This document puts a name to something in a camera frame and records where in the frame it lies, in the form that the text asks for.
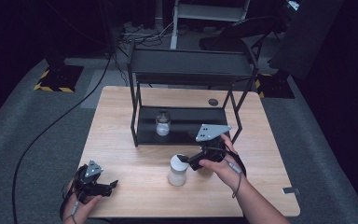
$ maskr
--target chair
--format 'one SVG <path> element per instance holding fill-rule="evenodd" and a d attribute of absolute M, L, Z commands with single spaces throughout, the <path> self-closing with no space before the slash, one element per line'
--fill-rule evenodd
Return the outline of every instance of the chair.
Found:
<path fill-rule="evenodd" d="M 241 40 L 242 38 L 262 35 L 251 46 L 255 58 L 258 60 L 263 40 L 273 31 L 276 24 L 277 19 L 272 16 L 237 21 L 224 28 L 218 36 L 200 39 L 199 45 L 203 50 L 244 52 L 247 45 Z"/>

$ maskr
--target black metal shelf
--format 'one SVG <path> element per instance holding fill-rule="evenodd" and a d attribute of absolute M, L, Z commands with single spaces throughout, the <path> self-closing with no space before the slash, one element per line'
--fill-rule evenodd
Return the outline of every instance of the black metal shelf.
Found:
<path fill-rule="evenodd" d="M 238 130 L 232 141 L 241 132 L 238 111 L 251 89 L 258 71 L 254 55 L 248 49 L 244 53 L 204 50 L 137 49 L 131 45 L 127 62 L 133 113 L 131 132 L 134 144 L 142 145 L 197 145 L 195 140 L 201 124 L 227 125 L 225 107 L 230 100 L 234 108 Z M 136 78 L 136 91 L 133 75 Z M 221 107 L 165 107 L 143 105 L 140 84 L 203 85 L 232 87 L 238 80 L 248 79 L 238 102 L 232 89 Z M 135 119 L 138 112 L 135 131 Z M 159 136 L 156 133 L 156 116 L 159 110 L 169 110 L 172 115 L 170 133 Z"/>

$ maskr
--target gray carpet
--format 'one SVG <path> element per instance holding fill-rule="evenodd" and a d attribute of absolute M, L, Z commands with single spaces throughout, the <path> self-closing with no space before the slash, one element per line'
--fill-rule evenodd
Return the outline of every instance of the gray carpet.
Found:
<path fill-rule="evenodd" d="M 188 32 L 179 36 L 179 49 L 197 49 L 205 34 Z M 160 46 L 168 48 L 165 37 Z M 272 35 L 264 45 L 261 73 L 273 73 L 266 64 L 279 45 Z M 125 55 L 117 51 L 117 63 L 125 71 Z M 0 109 L 0 223 L 12 223 L 11 186 L 21 153 L 54 120 L 79 103 L 101 78 L 107 60 L 67 59 L 67 64 L 85 69 L 75 93 L 34 91 L 34 85 L 47 68 L 42 61 L 25 75 Z M 296 99 L 263 98 L 268 120 L 282 154 L 289 178 L 300 193 L 301 208 L 293 223 L 358 223 L 358 197 L 343 174 L 324 139 L 315 118 L 291 78 Z M 95 106 L 104 85 L 124 86 L 114 63 L 91 97 L 58 121 L 32 145 L 21 164 L 17 178 L 16 205 L 19 223 L 61 223 L 59 208 L 62 186 L 73 177 L 85 145 Z M 227 220 L 216 219 L 225 223 Z M 172 221 L 116 219 L 116 223 L 169 223 Z M 183 223 L 201 223 L 186 219 Z M 88 223 L 105 223 L 90 220 Z"/>

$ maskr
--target wooden table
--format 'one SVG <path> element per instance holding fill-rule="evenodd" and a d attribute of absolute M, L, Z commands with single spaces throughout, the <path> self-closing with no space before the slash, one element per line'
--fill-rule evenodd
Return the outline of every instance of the wooden table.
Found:
<path fill-rule="evenodd" d="M 226 91 L 142 89 L 144 105 L 210 106 L 208 100 L 224 102 Z M 240 93 L 235 92 L 236 99 Z M 226 108 L 227 122 L 236 132 L 232 108 Z M 167 179 L 170 159 L 181 153 L 193 156 L 197 146 L 134 146 L 131 135 L 130 88 L 105 87 L 89 130 L 79 166 L 95 160 L 104 168 L 98 183 L 118 179 L 111 197 L 102 201 L 91 217 L 241 217 L 232 191 L 216 174 L 188 168 L 182 187 Z M 234 147 L 246 166 L 248 179 L 285 216 L 295 217 L 300 209 L 295 194 L 283 194 L 291 187 L 280 152 L 258 95 L 249 92 L 240 111 L 243 130 Z"/>

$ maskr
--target hand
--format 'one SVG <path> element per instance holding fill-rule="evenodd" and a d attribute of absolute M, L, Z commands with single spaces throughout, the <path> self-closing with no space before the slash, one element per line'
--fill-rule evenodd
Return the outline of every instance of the hand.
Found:
<path fill-rule="evenodd" d="M 229 150 L 238 155 L 238 152 L 232 146 L 231 140 L 225 134 L 221 134 L 220 137 L 225 142 L 226 146 L 229 147 Z M 234 163 L 237 167 L 240 167 L 234 159 L 226 155 L 225 159 L 221 162 L 209 161 L 209 160 L 200 160 L 199 165 L 206 167 L 214 171 L 217 176 L 231 189 L 234 191 L 238 187 L 238 174 L 228 165 L 228 161 Z"/>
<path fill-rule="evenodd" d="M 97 203 L 101 200 L 103 196 L 89 196 L 86 198 L 85 203 L 78 202 L 76 212 L 73 216 L 72 210 L 77 202 L 77 196 L 75 193 L 71 195 L 68 200 L 68 203 L 65 206 L 65 210 L 63 212 L 63 223 L 65 224 L 83 224 L 86 223 L 87 218 L 91 210 L 97 205 Z"/>

